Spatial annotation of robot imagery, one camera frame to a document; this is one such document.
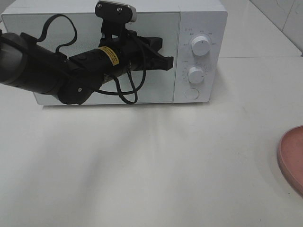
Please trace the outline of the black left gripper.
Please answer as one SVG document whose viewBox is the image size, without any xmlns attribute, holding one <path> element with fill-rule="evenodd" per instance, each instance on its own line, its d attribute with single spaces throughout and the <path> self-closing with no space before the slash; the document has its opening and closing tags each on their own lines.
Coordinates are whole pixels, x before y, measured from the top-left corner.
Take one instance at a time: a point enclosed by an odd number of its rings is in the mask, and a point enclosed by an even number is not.
<svg viewBox="0 0 303 227">
<path fill-rule="evenodd" d="M 160 37 L 142 37 L 136 31 L 128 30 L 126 23 L 137 20 L 136 8 L 125 3 L 99 0 L 95 14 L 103 19 L 99 48 L 111 49 L 115 53 L 114 63 L 131 64 L 131 70 L 165 70 L 173 68 L 173 57 L 159 53 L 163 46 Z"/>
</svg>

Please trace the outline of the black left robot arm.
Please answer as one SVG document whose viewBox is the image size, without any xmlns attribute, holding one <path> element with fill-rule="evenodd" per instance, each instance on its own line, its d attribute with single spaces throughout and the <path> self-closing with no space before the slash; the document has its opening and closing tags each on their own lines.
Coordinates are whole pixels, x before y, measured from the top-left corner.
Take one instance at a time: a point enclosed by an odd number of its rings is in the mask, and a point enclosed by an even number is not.
<svg viewBox="0 0 303 227">
<path fill-rule="evenodd" d="M 162 38 L 141 37 L 126 29 L 136 20 L 136 9 L 128 4 L 100 0 L 95 14 L 102 19 L 102 37 L 98 48 L 67 57 L 59 48 L 54 52 L 40 46 L 51 23 L 59 14 L 49 17 L 41 35 L 0 34 L 0 82 L 3 85 L 51 95 L 66 105 L 81 105 L 93 93 L 107 95 L 101 86 L 114 81 L 118 96 L 131 104 L 128 94 L 136 95 L 141 86 L 131 82 L 131 90 L 121 90 L 118 77 L 132 71 L 170 70 L 174 58 L 159 53 Z"/>
</svg>

